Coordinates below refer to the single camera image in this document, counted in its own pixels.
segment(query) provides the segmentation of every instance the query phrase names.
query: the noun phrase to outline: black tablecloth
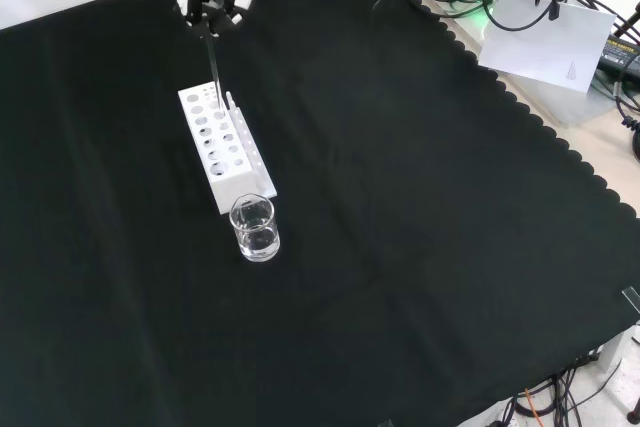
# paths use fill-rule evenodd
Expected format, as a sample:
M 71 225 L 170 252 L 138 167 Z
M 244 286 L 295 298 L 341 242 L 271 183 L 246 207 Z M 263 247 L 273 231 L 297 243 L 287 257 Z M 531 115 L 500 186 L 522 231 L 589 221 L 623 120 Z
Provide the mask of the black tablecloth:
M 630 208 L 405 0 L 255 0 L 219 43 L 279 195 L 245 261 L 174 0 L 0 32 L 0 423 L 452 427 L 631 325 Z

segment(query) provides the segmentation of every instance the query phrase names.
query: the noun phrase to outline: orange cable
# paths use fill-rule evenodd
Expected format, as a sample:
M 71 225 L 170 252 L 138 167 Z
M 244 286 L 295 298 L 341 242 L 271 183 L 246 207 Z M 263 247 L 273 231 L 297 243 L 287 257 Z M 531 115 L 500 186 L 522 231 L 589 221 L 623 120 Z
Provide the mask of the orange cable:
M 533 401 L 531 400 L 531 396 L 529 395 L 529 389 L 524 389 L 524 393 L 527 396 L 527 400 L 529 401 L 529 407 L 531 407 L 531 412 L 533 412 L 533 416 L 536 418 L 536 420 L 540 424 L 540 427 L 544 427 L 544 424 L 540 420 L 540 417 L 538 417 L 538 413 L 536 412 L 536 408 L 533 406 Z

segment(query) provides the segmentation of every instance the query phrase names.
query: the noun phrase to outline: clear glass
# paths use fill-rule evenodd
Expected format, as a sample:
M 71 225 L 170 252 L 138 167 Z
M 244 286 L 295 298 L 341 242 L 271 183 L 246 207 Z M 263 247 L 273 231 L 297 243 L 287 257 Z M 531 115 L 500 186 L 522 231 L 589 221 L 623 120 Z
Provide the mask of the clear glass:
M 275 209 L 260 195 L 243 195 L 233 204 L 229 220 L 236 231 L 240 251 L 251 262 L 271 259 L 280 248 Z

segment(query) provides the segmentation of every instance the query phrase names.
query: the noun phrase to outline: white test tube rack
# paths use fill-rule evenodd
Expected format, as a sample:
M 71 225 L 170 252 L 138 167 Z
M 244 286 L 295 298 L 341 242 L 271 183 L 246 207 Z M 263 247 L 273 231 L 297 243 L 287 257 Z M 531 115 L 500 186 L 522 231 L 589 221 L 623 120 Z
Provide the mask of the white test tube rack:
M 220 214 L 246 194 L 271 198 L 276 189 L 241 110 L 227 94 L 219 105 L 215 82 L 178 92 L 191 136 Z

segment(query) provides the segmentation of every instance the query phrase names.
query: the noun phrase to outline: white paper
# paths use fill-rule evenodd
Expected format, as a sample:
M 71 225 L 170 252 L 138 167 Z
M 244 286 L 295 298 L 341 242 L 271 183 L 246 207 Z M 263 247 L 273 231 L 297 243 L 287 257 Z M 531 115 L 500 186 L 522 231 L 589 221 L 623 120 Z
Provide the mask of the white paper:
M 498 0 L 493 17 L 507 27 L 526 25 L 547 8 L 534 0 Z M 561 4 L 560 17 L 548 15 L 533 27 L 508 32 L 490 23 L 479 63 L 484 67 L 586 92 L 598 66 L 615 17 Z

